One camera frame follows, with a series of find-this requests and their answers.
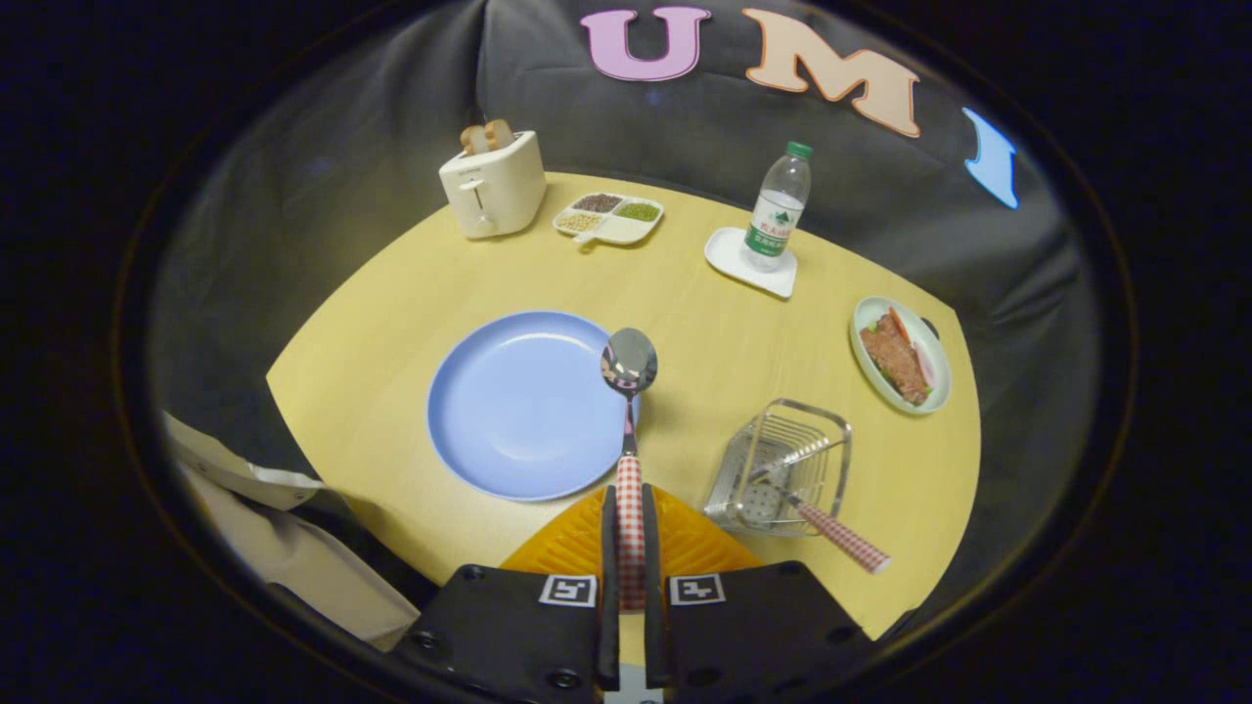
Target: green bottle cap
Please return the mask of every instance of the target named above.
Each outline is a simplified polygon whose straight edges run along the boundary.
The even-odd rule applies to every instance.
[[[808,159],[808,158],[813,157],[813,147],[808,147],[805,144],[800,144],[799,142],[788,142],[786,143],[786,153],[791,154],[793,157],[799,157],[801,159]]]

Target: blue plate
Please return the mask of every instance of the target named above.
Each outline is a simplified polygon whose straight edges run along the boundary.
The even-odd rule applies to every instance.
[[[543,501],[616,466],[626,400],[600,377],[608,333],[552,311],[476,329],[439,365],[426,418],[443,463],[476,489]],[[639,398],[635,400],[639,421]]]

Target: plate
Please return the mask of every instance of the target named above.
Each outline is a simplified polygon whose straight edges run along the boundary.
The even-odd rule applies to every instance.
[[[595,195],[617,198],[618,203],[613,204],[610,210],[605,212],[575,208],[575,205],[582,202],[583,198],[591,198]],[[627,205],[651,205],[656,208],[656,217],[651,220],[639,220],[620,215],[618,213]],[[593,192],[580,195],[566,209],[557,213],[557,215],[552,218],[552,227],[555,227],[557,232],[572,234],[573,241],[580,244],[583,242],[591,242],[592,239],[600,239],[612,244],[634,244],[647,237],[647,233],[652,232],[652,228],[656,227],[656,223],[661,222],[664,215],[665,207],[656,200],[635,198],[632,195],[621,195],[617,193]],[[571,217],[583,219],[588,227],[583,229],[575,229],[572,227],[557,224]]]
[[[795,286],[795,254],[784,249],[782,254],[779,256],[779,268],[772,272],[759,272],[744,261],[742,244],[746,234],[747,230],[741,227],[717,229],[705,243],[705,259],[709,259],[712,268],[731,278],[737,278],[781,298],[790,298],[791,288]]]
[[[515,501],[595,484],[617,463],[626,413],[626,398],[600,377],[607,342],[600,326],[557,311],[472,332],[431,382],[427,430],[439,458],[475,489]]]
[[[934,368],[935,386],[933,387],[930,396],[928,396],[925,402],[920,406],[914,406],[913,403],[905,401],[904,397],[900,396],[900,392],[895,391],[895,388],[893,388],[891,385],[883,378],[883,373],[878,371],[874,361],[869,358],[869,352],[865,351],[865,344],[860,341],[860,331],[885,316],[889,307],[895,308],[895,312],[900,316],[900,322],[904,323],[904,329],[909,333],[909,339],[913,341],[913,347],[925,355],[925,357],[930,360],[930,366]],[[849,332],[851,334],[853,353],[856,356],[856,362],[860,365],[861,372],[865,375],[865,378],[869,380],[870,386],[873,386],[879,395],[888,401],[888,403],[895,406],[905,413],[924,416],[934,413],[948,402],[948,395],[952,391],[952,371],[948,367],[948,356],[944,353],[943,344],[939,343],[939,338],[935,337],[930,326],[923,322],[916,313],[900,303],[891,301],[890,298],[873,296],[856,304],[856,308],[853,311]]]

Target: water bottle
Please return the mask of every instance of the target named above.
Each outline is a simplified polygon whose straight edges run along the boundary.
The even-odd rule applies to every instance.
[[[813,180],[809,157],[811,148],[789,142],[786,154],[765,174],[742,248],[744,259],[756,271],[772,272],[779,267],[791,230],[800,222]]]

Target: letter m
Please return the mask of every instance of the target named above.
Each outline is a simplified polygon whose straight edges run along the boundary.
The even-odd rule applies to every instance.
[[[853,100],[858,113],[903,135],[921,135],[913,120],[916,74],[866,49],[845,59],[799,20],[755,9],[744,14],[761,25],[761,65],[747,69],[749,80],[804,93],[809,84],[796,73],[798,63],[804,61],[826,100],[839,100],[864,83],[865,94]]]

